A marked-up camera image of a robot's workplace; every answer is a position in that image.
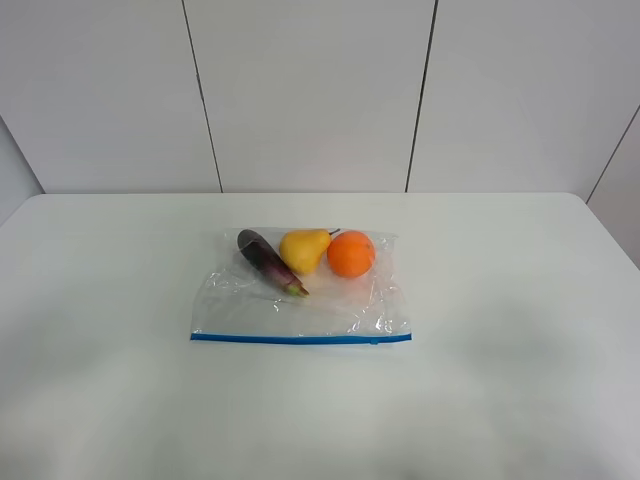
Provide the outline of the clear zip bag blue strip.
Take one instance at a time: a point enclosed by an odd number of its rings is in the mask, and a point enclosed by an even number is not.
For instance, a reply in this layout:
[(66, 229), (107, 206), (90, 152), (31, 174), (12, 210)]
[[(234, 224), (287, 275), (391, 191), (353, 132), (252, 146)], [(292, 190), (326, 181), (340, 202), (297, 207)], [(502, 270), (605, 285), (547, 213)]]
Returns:
[(396, 235), (368, 232), (376, 258), (364, 275), (341, 278), (322, 260), (301, 277), (305, 291), (295, 295), (241, 252), (242, 232), (231, 228), (204, 237), (209, 273), (193, 302), (193, 340), (313, 346), (411, 340), (395, 279)]

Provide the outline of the yellow pear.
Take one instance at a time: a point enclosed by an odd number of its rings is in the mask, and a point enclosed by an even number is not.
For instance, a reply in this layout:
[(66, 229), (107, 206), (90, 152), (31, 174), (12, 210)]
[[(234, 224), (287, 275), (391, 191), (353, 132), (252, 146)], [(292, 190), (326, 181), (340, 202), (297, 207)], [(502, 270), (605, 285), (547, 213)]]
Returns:
[(284, 263), (296, 274), (308, 275), (316, 271), (328, 249), (332, 236), (339, 229), (302, 229), (287, 232), (279, 244)]

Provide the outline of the orange fruit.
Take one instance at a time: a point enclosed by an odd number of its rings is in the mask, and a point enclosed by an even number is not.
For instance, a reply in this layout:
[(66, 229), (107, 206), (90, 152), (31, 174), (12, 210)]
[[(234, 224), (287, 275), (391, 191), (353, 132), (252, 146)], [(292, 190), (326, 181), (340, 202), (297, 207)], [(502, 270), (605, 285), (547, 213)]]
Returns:
[(327, 249), (327, 260), (334, 274), (358, 278), (367, 273), (376, 259), (370, 238), (359, 231), (346, 231), (336, 236)]

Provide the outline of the purple eggplant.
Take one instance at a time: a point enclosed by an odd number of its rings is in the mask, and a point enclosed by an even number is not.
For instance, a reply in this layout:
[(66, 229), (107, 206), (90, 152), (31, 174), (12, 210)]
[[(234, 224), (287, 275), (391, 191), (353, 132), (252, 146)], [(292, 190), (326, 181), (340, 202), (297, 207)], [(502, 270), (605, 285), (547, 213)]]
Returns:
[(269, 284), (294, 297), (307, 297), (301, 280), (285, 264), (273, 247), (254, 230), (244, 229), (237, 236), (242, 256)]

